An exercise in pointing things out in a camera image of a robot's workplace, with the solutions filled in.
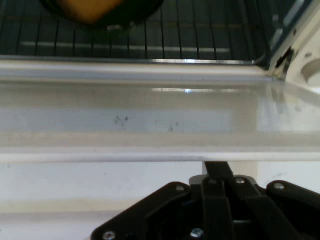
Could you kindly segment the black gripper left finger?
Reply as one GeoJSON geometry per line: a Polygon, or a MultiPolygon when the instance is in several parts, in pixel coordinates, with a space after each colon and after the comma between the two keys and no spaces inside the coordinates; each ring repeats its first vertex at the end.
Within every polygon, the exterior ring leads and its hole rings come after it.
{"type": "Polygon", "coordinates": [[[99,226],[93,240],[234,240],[225,181],[171,182],[99,226]]]}

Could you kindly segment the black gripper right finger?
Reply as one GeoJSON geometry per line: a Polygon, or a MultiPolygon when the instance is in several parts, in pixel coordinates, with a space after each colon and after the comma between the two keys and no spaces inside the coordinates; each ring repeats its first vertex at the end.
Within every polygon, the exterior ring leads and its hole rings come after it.
{"type": "Polygon", "coordinates": [[[224,161],[205,162],[204,239],[318,240],[320,195],[283,180],[260,187],[224,161]]]}

